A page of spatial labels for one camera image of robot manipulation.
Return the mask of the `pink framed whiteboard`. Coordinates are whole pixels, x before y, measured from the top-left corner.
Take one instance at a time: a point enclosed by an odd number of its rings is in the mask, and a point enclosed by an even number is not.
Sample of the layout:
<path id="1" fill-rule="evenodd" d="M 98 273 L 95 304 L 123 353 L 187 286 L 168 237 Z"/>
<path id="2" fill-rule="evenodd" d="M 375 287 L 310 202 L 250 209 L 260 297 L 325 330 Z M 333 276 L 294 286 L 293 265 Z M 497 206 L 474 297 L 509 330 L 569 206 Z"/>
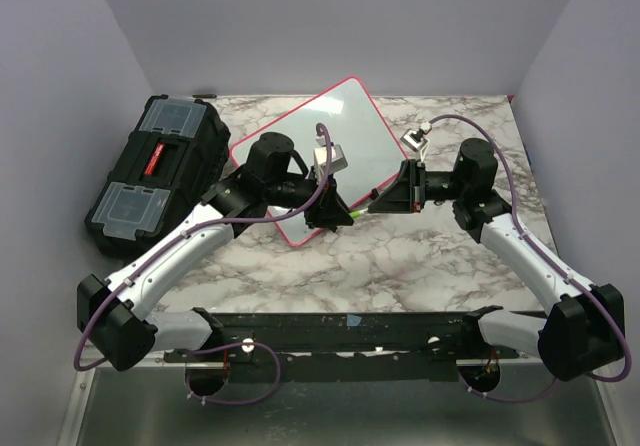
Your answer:
<path id="1" fill-rule="evenodd" d="M 246 162 L 251 145 L 264 132 L 288 136 L 308 166 L 314 164 L 315 125 L 324 124 L 346 157 L 347 167 L 335 174 L 337 192 L 351 209 L 364 203 L 373 189 L 391 182 L 407 158 L 369 93 L 356 77 L 305 101 L 231 146 L 237 165 Z"/>

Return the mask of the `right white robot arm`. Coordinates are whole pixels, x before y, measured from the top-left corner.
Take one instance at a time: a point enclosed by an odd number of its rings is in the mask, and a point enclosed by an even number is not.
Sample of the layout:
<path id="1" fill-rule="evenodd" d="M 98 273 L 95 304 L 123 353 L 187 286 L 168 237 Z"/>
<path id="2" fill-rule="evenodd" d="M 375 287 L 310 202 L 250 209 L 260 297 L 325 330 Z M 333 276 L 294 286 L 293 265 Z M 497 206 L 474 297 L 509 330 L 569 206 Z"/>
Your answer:
<path id="1" fill-rule="evenodd" d="M 624 302 L 612 285 L 595 286 L 558 260 L 513 218 L 514 208 L 493 187 L 498 161 L 490 143 L 462 142 L 450 172 L 402 162 L 393 183 L 368 206 L 374 214 L 418 213 L 428 202 L 449 201 L 458 226 L 508 266 L 533 292 L 545 315 L 534 317 L 488 306 L 462 320 L 460 345 L 480 358 L 495 346 L 542 360 L 569 381 L 624 356 Z"/>

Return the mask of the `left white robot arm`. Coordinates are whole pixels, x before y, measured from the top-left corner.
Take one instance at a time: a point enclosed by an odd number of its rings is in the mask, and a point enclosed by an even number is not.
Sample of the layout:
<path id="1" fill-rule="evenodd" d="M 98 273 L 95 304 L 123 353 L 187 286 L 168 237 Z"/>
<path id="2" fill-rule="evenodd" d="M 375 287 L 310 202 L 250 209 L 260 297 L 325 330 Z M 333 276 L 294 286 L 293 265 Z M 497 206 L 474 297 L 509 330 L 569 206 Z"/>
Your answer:
<path id="1" fill-rule="evenodd" d="M 289 172 L 296 150 L 281 133 L 262 134 L 246 162 L 214 183 L 186 218 L 159 243 L 126 267 L 101 280 L 94 275 L 77 288 L 76 319 L 81 339 L 73 365 L 78 371 L 99 366 L 81 361 L 92 344 L 118 371 L 126 371 L 151 352 L 190 351 L 201 361 L 214 359 L 222 346 L 221 325 L 202 308 L 157 313 L 165 294 L 202 259 L 254 224 L 269 224 L 269 207 L 283 208 L 278 221 L 297 216 L 311 229 L 334 231 L 354 219 L 337 192 L 334 173 L 341 154 L 328 128 L 316 126 L 319 146 L 314 165 Z"/>

